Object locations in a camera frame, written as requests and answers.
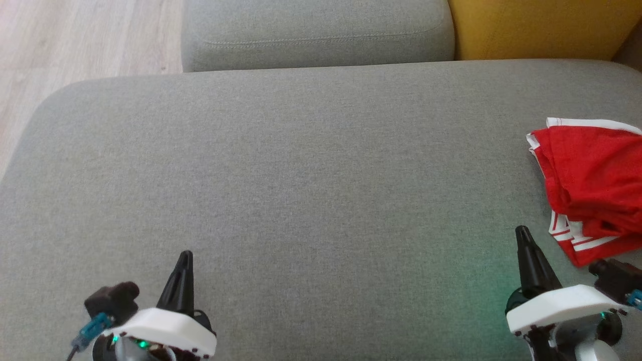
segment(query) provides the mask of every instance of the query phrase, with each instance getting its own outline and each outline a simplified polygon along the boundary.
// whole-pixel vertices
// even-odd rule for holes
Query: gray fabric upholstery
[[[190,0],[184,71],[452,60],[446,0]]]
[[[528,360],[503,313],[514,227],[564,285],[593,277],[548,236],[525,134],[546,116],[640,126],[640,94],[639,73],[581,60],[71,85],[0,184],[0,349],[62,359],[85,297],[132,280],[153,306],[191,249],[217,360]],[[641,315],[625,326],[637,360]]]

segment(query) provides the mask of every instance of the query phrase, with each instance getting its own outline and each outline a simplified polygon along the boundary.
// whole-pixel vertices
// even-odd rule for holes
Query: blue connector
[[[112,326],[112,321],[109,319],[109,316],[106,313],[99,313],[95,316],[88,324],[83,327],[78,336],[71,341],[71,347],[77,349],[78,352],[85,351],[87,346],[91,343],[91,340],[95,339],[105,331],[106,329]]]
[[[642,291],[634,290],[631,292],[629,299],[627,299],[628,304],[642,311]]]

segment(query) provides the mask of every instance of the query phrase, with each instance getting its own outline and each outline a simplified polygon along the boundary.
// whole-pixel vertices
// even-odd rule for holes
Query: yellow cushion
[[[449,0],[457,59],[610,60],[642,0]]]

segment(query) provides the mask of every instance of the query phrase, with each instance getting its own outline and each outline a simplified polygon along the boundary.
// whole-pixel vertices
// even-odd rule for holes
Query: red garment with white stripes
[[[578,267],[642,247],[642,130],[548,118],[527,135],[553,209],[549,232]]]

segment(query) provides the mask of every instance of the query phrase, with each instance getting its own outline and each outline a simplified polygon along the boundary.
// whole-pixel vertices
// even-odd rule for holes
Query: wooden floor
[[[38,104],[85,79],[180,73],[184,0],[0,0],[0,179]]]

